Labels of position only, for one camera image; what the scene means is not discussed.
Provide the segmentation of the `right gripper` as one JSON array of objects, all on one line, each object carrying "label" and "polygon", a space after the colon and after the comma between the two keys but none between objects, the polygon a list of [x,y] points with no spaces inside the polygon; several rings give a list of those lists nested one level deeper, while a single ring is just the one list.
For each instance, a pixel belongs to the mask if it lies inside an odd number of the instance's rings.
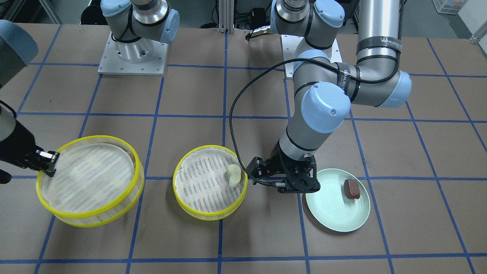
[{"label": "right gripper", "polygon": [[[1,143],[0,158],[23,169],[42,171],[49,177],[56,173],[55,165],[60,157],[57,151],[43,151],[38,147],[34,135],[17,118],[12,108],[1,101]],[[0,170],[0,184],[8,184],[12,176]]]}]

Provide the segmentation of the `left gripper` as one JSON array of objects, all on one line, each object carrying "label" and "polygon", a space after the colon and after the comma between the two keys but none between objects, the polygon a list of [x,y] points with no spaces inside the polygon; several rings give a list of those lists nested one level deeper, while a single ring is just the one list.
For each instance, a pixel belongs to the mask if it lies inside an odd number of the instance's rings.
[{"label": "left gripper", "polygon": [[320,190],[316,176],[315,157],[304,154],[300,160],[287,156],[280,147],[274,147],[268,160],[254,157],[246,170],[255,179],[286,175],[285,179],[275,183],[281,194],[311,194]]}]

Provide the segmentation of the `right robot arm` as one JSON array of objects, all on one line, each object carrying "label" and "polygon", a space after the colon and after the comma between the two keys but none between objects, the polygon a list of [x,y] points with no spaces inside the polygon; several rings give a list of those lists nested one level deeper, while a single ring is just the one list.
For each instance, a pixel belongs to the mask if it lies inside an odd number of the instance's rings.
[{"label": "right robot arm", "polygon": [[[180,16],[165,0],[103,0],[102,14],[112,40],[134,43],[146,38],[172,43],[178,33]],[[4,86],[38,54],[34,39],[17,24],[1,20],[1,85]],[[0,159],[22,169],[38,170],[53,177],[60,154],[45,151],[34,135],[17,120],[17,113],[1,102]]]}]

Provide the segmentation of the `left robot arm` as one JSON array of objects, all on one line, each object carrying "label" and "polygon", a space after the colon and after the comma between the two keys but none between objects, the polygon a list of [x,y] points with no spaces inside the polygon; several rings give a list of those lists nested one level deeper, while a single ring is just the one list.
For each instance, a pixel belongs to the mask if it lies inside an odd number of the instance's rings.
[{"label": "left robot arm", "polygon": [[351,105],[400,107],[412,81],[400,71],[404,0],[361,0],[355,65],[330,54],[345,12],[335,0],[273,0],[273,33],[298,36],[293,64],[294,115],[266,160],[245,169],[254,184],[282,194],[320,189],[315,153],[349,114]]}]

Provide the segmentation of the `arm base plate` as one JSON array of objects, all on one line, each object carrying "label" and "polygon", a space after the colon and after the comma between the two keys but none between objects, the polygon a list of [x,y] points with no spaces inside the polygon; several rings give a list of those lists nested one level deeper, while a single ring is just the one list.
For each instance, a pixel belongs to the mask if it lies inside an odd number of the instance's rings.
[{"label": "arm base plate", "polygon": [[169,44],[146,38],[134,43],[108,40],[100,60],[101,75],[163,76],[167,67]]},{"label": "arm base plate", "polygon": [[[310,47],[306,42],[303,42],[303,37],[280,35],[280,40],[282,45],[282,57],[284,61],[294,59],[305,51],[314,50],[314,48]],[[329,61],[332,63],[342,62],[337,40],[334,40],[332,46],[328,49],[322,50],[322,52],[327,55]]]}]

